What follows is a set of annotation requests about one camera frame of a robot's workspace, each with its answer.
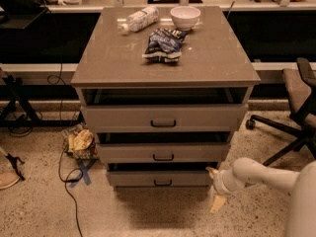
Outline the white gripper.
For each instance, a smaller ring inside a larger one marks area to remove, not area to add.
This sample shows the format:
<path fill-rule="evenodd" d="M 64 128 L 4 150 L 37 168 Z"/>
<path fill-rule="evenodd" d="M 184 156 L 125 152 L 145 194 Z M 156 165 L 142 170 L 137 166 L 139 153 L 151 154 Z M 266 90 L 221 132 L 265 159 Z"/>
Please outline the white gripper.
<path fill-rule="evenodd" d="M 226 197 L 231 195 L 233 190 L 231 186 L 231 171 L 217 170 L 212 167 L 206 167 L 209 176 L 213 179 L 214 189 L 219 195 L 214 195 L 211 202 L 210 212 L 217 213 L 226 203 Z"/>

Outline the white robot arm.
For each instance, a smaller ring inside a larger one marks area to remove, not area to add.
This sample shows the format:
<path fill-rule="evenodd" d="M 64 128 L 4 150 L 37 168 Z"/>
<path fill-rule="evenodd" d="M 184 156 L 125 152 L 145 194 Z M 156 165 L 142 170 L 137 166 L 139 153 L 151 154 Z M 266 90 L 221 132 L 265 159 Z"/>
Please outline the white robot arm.
<path fill-rule="evenodd" d="M 227 197 L 258 185 L 265 185 L 290 196 L 284 237 L 316 237 L 316 162 L 300 172 L 266 167 L 250 159 L 238 158 L 227 170 L 206 167 L 213 184 L 210 212 L 216 213 Z"/>

